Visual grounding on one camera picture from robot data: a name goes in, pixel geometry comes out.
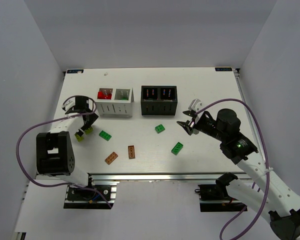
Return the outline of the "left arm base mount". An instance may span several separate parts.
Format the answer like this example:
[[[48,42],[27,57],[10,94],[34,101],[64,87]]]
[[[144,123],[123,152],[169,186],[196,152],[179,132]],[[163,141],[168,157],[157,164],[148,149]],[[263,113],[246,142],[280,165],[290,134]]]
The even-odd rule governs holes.
[[[99,181],[89,175],[89,190],[68,186],[64,198],[64,209],[75,210],[110,210],[116,198],[117,184]]]

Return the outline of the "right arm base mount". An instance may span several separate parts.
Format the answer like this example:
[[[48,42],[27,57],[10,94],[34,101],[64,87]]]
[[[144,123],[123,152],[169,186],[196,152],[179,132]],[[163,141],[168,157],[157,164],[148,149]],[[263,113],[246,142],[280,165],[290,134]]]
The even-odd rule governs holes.
[[[240,212],[246,206],[237,199],[230,197],[226,187],[238,177],[227,172],[217,178],[214,184],[200,184],[194,190],[199,196],[199,206],[202,213]]]

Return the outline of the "red arch lego brick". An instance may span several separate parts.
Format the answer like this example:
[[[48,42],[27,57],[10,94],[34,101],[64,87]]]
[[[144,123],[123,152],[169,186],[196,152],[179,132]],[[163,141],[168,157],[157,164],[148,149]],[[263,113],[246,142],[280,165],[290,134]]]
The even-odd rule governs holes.
[[[99,91],[97,93],[97,99],[98,100],[111,100],[112,99],[112,92],[106,92],[106,91]]]

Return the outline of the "lime rounded lego brick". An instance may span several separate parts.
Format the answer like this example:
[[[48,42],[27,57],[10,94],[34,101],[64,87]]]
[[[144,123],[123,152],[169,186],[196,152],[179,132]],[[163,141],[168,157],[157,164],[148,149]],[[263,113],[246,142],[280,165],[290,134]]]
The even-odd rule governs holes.
[[[87,129],[84,130],[84,132],[85,132],[86,135],[92,133],[93,132],[93,127],[92,126],[88,127]]]

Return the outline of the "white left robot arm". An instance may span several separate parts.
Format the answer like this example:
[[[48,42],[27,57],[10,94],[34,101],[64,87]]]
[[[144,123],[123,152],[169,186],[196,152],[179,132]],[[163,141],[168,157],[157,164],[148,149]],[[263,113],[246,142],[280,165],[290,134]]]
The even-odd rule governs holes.
[[[90,184],[90,175],[76,166],[72,139],[78,142],[93,131],[98,115],[90,107],[93,100],[77,95],[62,104],[65,119],[48,132],[36,136],[36,169],[41,175],[56,177],[81,187]]]

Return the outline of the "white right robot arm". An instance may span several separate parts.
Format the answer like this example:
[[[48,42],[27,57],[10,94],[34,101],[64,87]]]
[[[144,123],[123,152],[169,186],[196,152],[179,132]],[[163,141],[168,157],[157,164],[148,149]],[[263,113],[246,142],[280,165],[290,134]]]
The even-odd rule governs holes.
[[[216,181],[216,188],[223,197],[232,197],[257,211],[281,240],[295,240],[300,236],[300,196],[293,192],[279,176],[251,154],[257,147],[240,132],[241,121],[228,108],[218,111],[213,119],[208,111],[197,116],[194,110],[183,114],[191,120],[178,124],[189,134],[202,132],[220,141],[220,150],[235,165],[243,170],[261,189],[248,188],[235,174],[227,172]]]

